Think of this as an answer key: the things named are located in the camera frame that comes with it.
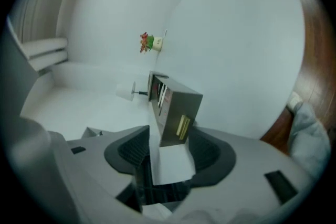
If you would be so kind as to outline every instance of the white pot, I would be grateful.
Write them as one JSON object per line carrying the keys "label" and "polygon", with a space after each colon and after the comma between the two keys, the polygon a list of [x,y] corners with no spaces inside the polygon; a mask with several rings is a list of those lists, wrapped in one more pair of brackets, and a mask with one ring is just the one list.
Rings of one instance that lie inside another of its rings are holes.
{"label": "white pot", "polygon": [[156,51],[161,51],[162,48],[162,37],[154,37],[154,42],[153,42],[153,50]]}

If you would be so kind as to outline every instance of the person's leg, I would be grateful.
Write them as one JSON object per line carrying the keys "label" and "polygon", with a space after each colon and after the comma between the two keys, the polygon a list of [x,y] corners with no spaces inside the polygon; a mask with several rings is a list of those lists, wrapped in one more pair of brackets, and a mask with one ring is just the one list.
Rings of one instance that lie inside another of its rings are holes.
{"label": "person's leg", "polygon": [[310,104],[292,93],[287,103],[294,120],[289,134],[289,155],[312,177],[318,179],[330,157],[329,138]]}

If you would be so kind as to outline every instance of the white shoe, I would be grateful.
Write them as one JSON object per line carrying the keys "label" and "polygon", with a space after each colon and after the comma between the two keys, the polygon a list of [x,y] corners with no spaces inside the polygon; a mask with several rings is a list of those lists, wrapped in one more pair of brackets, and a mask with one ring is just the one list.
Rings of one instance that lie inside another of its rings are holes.
{"label": "white shoe", "polygon": [[302,102],[303,102],[303,99],[301,98],[301,96],[296,92],[292,92],[287,101],[287,108],[291,112],[294,112],[294,108],[296,107],[296,105]]}

